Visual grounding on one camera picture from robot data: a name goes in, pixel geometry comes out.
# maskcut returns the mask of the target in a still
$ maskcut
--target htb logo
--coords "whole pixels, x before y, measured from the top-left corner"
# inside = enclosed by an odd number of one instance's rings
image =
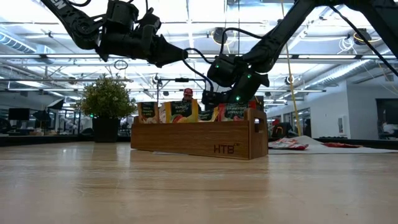
[[[63,7],[67,6],[63,0],[51,0],[51,2],[58,9],[62,9]]]
[[[239,143],[235,143],[233,145],[214,145],[214,153],[234,154],[235,146],[239,146]]]

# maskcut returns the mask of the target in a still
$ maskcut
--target ceiling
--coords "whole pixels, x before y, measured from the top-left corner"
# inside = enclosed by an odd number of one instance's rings
[[[89,16],[96,16],[106,12],[108,0],[95,0],[88,6],[81,7]],[[216,55],[220,51],[211,34],[215,27],[239,27],[257,35],[265,35],[277,24],[277,20],[283,18],[280,1],[271,0],[148,0],[149,7],[154,8],[154,14],[160,17],[163,22],[158,34],[163,34],[168,42],[182,49],[194,47],[207,55]],[[135,0],[135,6],[142,11],[145,10],[144,0]],[[293,5],[293,1],[284,1],[284,10],[287,12]],[[382,47],[383,41],[370,26],[366,18],[359,12],[352,11],[348,7],[338,6],[338,9],[358,28],[366,28],[371,35],[373,45]],[[70,54],[63,57],[51,58],[50,62],[40,61],[34,58],[14,58],[12,55],[7,58],[5,54],[21,54],[20,51],[0,44],[0,63],[4,69],[13,69],[17,74],[3,70],[0,76],[3,78],[45,78],[45,79],[86,79],[86,82],[69,84],[68,82],[43,82],[48,88],[83,88],[84,85],[98,78],[102,74],[109,76],[115,74],[130,79],[128,88],[133,89],[131,96],[137,101],[149,101],[156,99],[156,88],[153,78],[158,75],[160,78],[199,78],[191,72],[182,62],[166,65],[157,68],[148,65],[143,60],[124,59],[128,63],[125,70],[117,70],[114,62],[118,59],[111,59],[104,63],[93,50],[79,49],[67,34],[59,20],[40,2],[40,0],[13,0],[3,4],[0,8],[0,34],[7,34],[19,42],[34,49],[46,46],[44,53]],[[347,34],[352,34],[352,28],[327,7],[318,7],[306,18],[302,26],[290,38],[288,42],[289,52],[293,55],[355,55],[371,54],[365,46],[354,45],[351,40],[344,40]],[[225,53],[244,54],[254,44],[255,38],[235,32],[228,33],[228,46],[224,48]],[[74,54],[93,54],[78,58]],[[209,65],[191,54],[189,60],[191,66],[199,72],[206,73]],[[296,78],[295,86],[299,88],[304,83],[311,82],[320,75],[335,68],[339,64],[353,63],[353,57],[328,60],[292,60],[290,68]],[[287,85],[284,78],[289,75],[289,66],[286,59],[280,59],[274,68],[268,73],[271,81],[270,89],[284,89]],[[20,87],[21,83],[11,83],[12,88]],[[170,82],[163,86],[163,90],[170,89],[169,96],[160,93],[161,101],[177,100],[182,97],[184,88],[197,90],[195,97],[201,98],[200,90],[205,87],[203,82],[175,83]],[[257,94],[263,95],[267,88],[262,86]],[[69,91],[56,91],[61,95],[68,96]],[[271,98],[277,98],[280,93],[273,93]]]

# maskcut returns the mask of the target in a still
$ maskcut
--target green plant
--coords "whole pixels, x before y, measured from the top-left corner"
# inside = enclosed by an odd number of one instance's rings
[[[129,99],[126,80],[102,75],[85,87],[83,98],[75,105],[84,114],[99,118],[123,118],[137,111],[136,100]]]

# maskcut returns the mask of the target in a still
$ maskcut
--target chip bag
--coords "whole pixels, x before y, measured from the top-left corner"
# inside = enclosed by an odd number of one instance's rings
[[[218,105],[218,121],[242,121],[246,108],[256,108],[254,100],[248,103],[222,103]]]
[[[138,120],[141,124],[159,123],[159,109],[156,102],[138,103]]]
[[[218,116],[218,108],[214,108],[212,110],[203,111],[198,115],[199,122],[213,122],[216,120]]]
[[[198,122],[198,101],[173,101],[162,105],[161,117],[165,115],[165,123]]]

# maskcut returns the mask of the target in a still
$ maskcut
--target red cap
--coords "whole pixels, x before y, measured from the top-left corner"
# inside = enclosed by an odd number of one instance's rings
[[[193,95],[192,89],[191,88],[184,89],[184,95],[192,96]]]

